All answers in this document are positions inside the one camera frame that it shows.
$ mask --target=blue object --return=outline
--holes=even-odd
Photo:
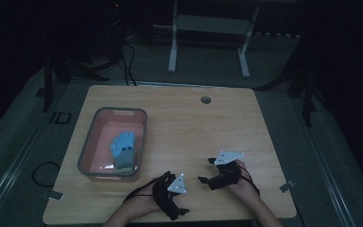
[[[117,171],[132,171],[134,168],[134,155],[135,149],[127,149],[123,150],[119,156],[116,158],[116,162],[114,164]]]
[[[125,131],[114,138],[111,143],[112,157],[115,159],[123,150],[131,150],[134,148],[135,135],[131,131]]]

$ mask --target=white table leg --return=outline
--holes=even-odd
[[[178,44],[177,44],[177,33],[178,33],[178,1],[173,1],[173,27],[172,27],[172,46],[170,47],[169,66],[167,71],[174,73],[176,71],[176,59],[178,57]]]
[[[252,30],[254,29],[255,20],[258,15],[258,11],[259,7],[256,7],[252,15],[251,22],[247,27],[247,33],[245,35],[246,38],[244,39],[244,43],[241,47],[237,48],[238,59],[240,60],[241,74],[245,79],[250,77],[250,71],[249,67],[247,66],[247,60],[246,60],[246,50],[247,46],[249,45],[249,41],[252,35]]]

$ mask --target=wooden table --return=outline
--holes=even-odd
[[[203,96],[211,98],[204,104]],[[101,107],[142,108],[147,134],[139,179],[134,183],[95,182],[78,172],[77,161],[96,110]],[[184,173],[187,194],[174,198],[190,212],[176,221],[254,218],[228,188],[211,191],[197,176],[215,177],[207,159],[221,150],[242,151],[241,158],[261,190],[261,197],[278,218],[292,218],[296,209],[269,137],[255,94],[250,89],[202,87],[92,86],[86,96],[54,191],[43,215],[47,224],[103,223],[129,192],[167,170]],[[136,222],[170,219],[156,212]]]

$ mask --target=metal frame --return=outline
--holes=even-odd
[[[246,51],[258,15],[259,7],[256,7],[250,20],[240,20],[231,18],[201,17],[178,14],[178,0],[173,1],[173,26],[172,45],[170,47],[169,73],[176,72],[176,60],[178,55],[177,34],[178,30],[194,30],[206,32],[220,32],[229,34],[241,34],[245,36],[244,43],[237,48],[238,59],[240,61],[241,74],[243,78],[250,77],[247,65]]]

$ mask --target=translucent container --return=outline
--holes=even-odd
[[[142,109],[104,107],[94,116],[78,158],[78,170],[91,180],[121,180],[138,178],[147,128],[147,113]],[[112,157],[111,143],[119,134],[130,131],[135,135],[134,167],[118,171]]]

